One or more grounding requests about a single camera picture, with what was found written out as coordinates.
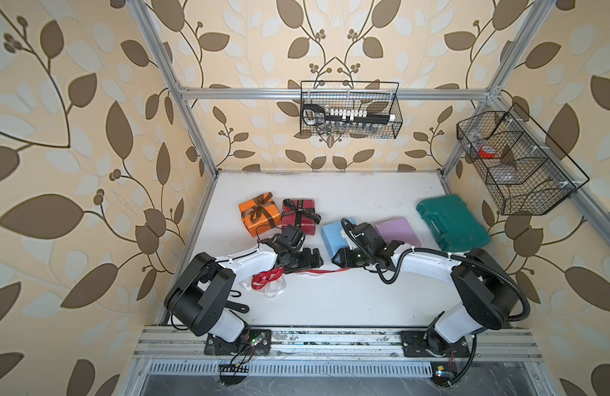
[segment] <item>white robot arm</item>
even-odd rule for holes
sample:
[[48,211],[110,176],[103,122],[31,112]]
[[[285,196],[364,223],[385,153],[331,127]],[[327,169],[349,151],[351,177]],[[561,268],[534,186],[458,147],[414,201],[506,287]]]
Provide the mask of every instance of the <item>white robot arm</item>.
[[[465,256],[438,250],[414,248],[401,242],[384,243],[367,223],[353,226],[343,219],[345,231],[357,249],[341,249],[332,262],[343,268],[375,268],[386,283],[393,283],[401,271],[435,278],[455,286],[462,302],[440,314],[426,331],[427,350],[435,355],[445,351],[461,337],[487,328],[499,329],[506,321],[522,320],[529,314],[529,303],[511,278],[482,249]],[[240,253],[211,257],[200,253],[193,258],[167,295],[164,305],[196,335],[207,332],[225,342],[245,338],[246,323],[224,309],[230,289],[250,276],[276,267],[286,273],[304,271],[322,265],[317,249],[299,250],[304,234],[287,228],[258,247]],[[383,275],[393,272],[392,278]],[[210,281],[204,292],[198,282]],[[509,316],[521,300],[523,312]]]

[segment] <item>black wire basket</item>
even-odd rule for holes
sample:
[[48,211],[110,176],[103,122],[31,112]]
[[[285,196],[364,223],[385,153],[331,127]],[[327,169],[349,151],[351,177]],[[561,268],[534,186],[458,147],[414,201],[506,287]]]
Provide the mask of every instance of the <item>black wire basket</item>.
[[397,82],[302,81],[301,133],[395,139],[402,127]]
[[517,103],[506,112],[475,115],[457,123],[457,139],[500,214],[544,215],[584,186],[589,177],[527,115],[545,135],[545,143],[538,144],[523,127],[522,115],[527,112]]

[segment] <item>floral wallpaper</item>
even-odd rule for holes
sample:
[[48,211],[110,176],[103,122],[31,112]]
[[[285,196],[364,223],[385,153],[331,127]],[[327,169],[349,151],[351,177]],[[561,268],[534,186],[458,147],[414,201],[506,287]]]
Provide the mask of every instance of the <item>floral wallpaper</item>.
[[209,178],[151,59],[123,1],[0,0],[0,395],[111,395],[159,309]]
[[191,105],[217,167],[256,172],[440,169],[455,145],[456,123],[472,111],[469,101],[401,101],[397,138],[370,139],[299,131],[293,102],[200,99]]
[[[547,129],[558,144],[540,137],[555,153],[578,162],[591,177],[584,188],[610,210],[610,0],[559,0],[503,94]],[[568,200],[545,216],[498,215],[470,162],[459,162],[452,191],[486,226],[488,251],[533,302],[522,325],[556,388],[610,395],[610,248]]]
[[485,88],[533,1],[146,0],[188,87]]

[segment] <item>purple box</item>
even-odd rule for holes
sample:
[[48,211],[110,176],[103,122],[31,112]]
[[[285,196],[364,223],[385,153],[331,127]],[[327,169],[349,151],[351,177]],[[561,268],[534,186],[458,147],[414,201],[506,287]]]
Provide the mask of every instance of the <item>purple box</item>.
[[384,242],[389,243],[391,241],[402,241],[409,243],[414,247],[420,247],[420,239],[417,238],[415,232],[412,230],[411,225],[408,224],[408,220],[405,217],[394,218],[391,221],[387,221],[381,224],[377,224],[375,229],[380,233],[380,236],[384,238]]

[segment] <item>light blue box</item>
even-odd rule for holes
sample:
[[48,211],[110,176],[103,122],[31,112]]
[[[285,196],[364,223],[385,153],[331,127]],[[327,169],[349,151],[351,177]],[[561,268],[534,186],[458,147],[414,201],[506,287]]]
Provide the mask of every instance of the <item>light blue box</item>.
[[[356,223],[353,217],[349,217],[348,220],[353,224]],[[342,224],[339,221],[323,226],[323,242],[325,242],[325,247],[331,258],[338,250],[348,248],[348,242],[340,234],[341,231]]]

